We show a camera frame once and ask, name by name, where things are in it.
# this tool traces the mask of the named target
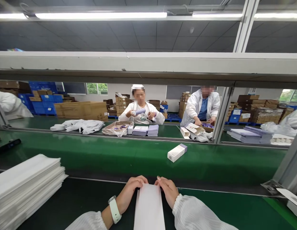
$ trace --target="stack of cardboard boxes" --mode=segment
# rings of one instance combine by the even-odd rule
[[[157,111],[160,111],[160,100],[148,100],[148,102],[155,106]]]
[[[187,101],[189,97],[191,96],[190,92],[184,92],[181,94],[180,102],[179,102],[179,117],[182,119],[184,116],[184,112],[187,106]]]
[[[116,94],[116,109],[117,109],[117,116],[120,116],[127,106],[130,103],[130,95],[129,94],[122,94],[121,97],[119,97]]]

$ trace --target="white hair cap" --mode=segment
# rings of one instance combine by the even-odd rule
[[[132,90],[133,90],[133,89],[142,89],[142,88],[144,88],[143,85],[133,84],[133,86],[132,86]]]

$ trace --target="worker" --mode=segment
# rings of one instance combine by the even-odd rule
[[[286,116],[281,122],[280,125],[290,125],[291,128],[297,129],[297,110],[290,113]]]
[[[130,103],[125,111],[119,116],[119,121],[133,121],[136,124],[152,124],[151,119],[155,118],[155,125],[164,123],[164,115],[160,113],[155,106],[145,101],[145,89],[143,85],[133,85],[132,95],[135,98],[134,102]],[[143,118],[140,114],[133,115],[133,111],[145,109],[145,114],[148,119]]]
[[[34,117],[21,99],[12,93],[0,92],[0,105],[8,120],[20,117]]]
[[[194,123],[202,125],[202,121],[215,124],[220,107],[220,96],[215,92],[215,86],[201,86],[187,101],[181,126]]]
[[[148,184],[148,180],[144,176],[132,177],[128,180],[116,198],[120,216],[128,208],[135,189],[141,188],[144,183]],[[164,191],[168,205],[172,209],[177,230],[237,230],[234,226],[221,221],[210,208],[196,197],[179,194],[171,180],[157,177],[155,185],[159,185]],[[66,230],[107,230],[113,225],[113,219],[108,205],[103,212],[90,211],[82,214]]]

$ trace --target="fluorescent light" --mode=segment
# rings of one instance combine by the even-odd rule
[[[141,12],[141,13],[37,13],[40,19],[143,19],[166,18],[166,12]]]
[[[207,13],[193,13],[193,18],[241,18],[242,13],[232,13],[232,14],[224,14],[224,13],[214,13],[214,14],[207,14]]]
[[[293,19],[297,18],[297,13],[257,13],[254,18],[280,18],[280,19]]]
[[[0,14],[0,19],[27,19],[22,13]]]

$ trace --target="blue shirt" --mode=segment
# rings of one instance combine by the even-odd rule
[[[207,115],[207,102],[208,102],[208,97],[202,99],[202,106],[201,110],[199,112],[199,115],[197,116],[200,120],[206,120],[206,115]]]

